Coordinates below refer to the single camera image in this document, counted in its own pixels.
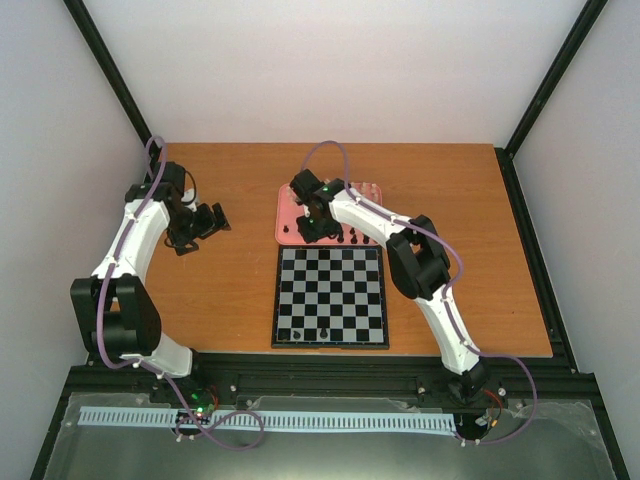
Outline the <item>black rook chess piece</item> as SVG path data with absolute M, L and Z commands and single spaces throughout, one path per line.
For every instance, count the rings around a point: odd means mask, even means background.
M 289 341 L 290 340 L 290 330 L 289 329 L 280 329 L 278 331 L 278 340 L 279 341 Z

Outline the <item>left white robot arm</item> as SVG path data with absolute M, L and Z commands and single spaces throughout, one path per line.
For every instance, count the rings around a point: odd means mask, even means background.
M 185 200 L 171 182 L 132 185 L 106 256 L 70 288 L 86 350 L 111 369 L 144 366 L 159 378 L 174 378 L 172 388 L 184 401 L 201 400 L 208 378 L 194 368 L 195 352 L 163 332 L 145 280 L 161 238 L 183 256 L 196 252 L 200 240 L 229 228 L 220 204 Z

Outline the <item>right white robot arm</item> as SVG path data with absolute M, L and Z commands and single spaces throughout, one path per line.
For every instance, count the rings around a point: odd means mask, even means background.
M 289 184 L 305 213 L 297 219 L 307 243 L 338 235 L 346 224 L 386 250 L 396 289 L 414 301 L 436 339 L 450 395 L 463 405 L 477 397 L 489 378 L 479 348 L 469 334 L 453 296 L 446 243 L 431 220 L 394 213 L 340 179 L 316 178 Z

